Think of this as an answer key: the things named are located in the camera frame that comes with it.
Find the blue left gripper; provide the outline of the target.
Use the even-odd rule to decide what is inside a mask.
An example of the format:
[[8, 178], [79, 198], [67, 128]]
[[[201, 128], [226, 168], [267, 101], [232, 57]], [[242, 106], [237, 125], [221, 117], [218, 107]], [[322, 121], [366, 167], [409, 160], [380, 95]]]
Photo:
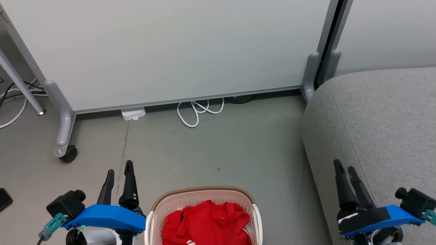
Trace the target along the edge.
[[124, 188], [119, 205], [111, 205], [115, 172], [109, 169], [97, 204], [84, 209], [76, 219], [63, 225], [78, 229], [87, 245], [133, 245], [136, 237], [146, 230], [146, 218], [134, 211], [140, 202], [134, 165], [126, 161]]

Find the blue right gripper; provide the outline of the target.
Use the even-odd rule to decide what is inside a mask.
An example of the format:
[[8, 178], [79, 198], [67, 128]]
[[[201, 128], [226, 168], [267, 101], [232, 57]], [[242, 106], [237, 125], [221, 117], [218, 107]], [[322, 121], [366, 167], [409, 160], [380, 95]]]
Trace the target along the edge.
[[369, 235], [375, 231], [401, 225], [413, 224], [420, 226], [424, 223], [424, 220], [413, 216], [397, 205], [376, 208], [355, 168], [349, 166], [347, 170], [357, 196], [355, 197], [347, 179], [347, 172], [341, 161], [335, 159], [333, 164], [340, 209], [354, 210], [358, 206], [358, 200], [361, 208], [373, 208], [340, 219], [338, 221], [339, 230], [343, 238], [352, 241], [355, 245], [372, 245], [373, 242], [372, 239], [369, 239]]

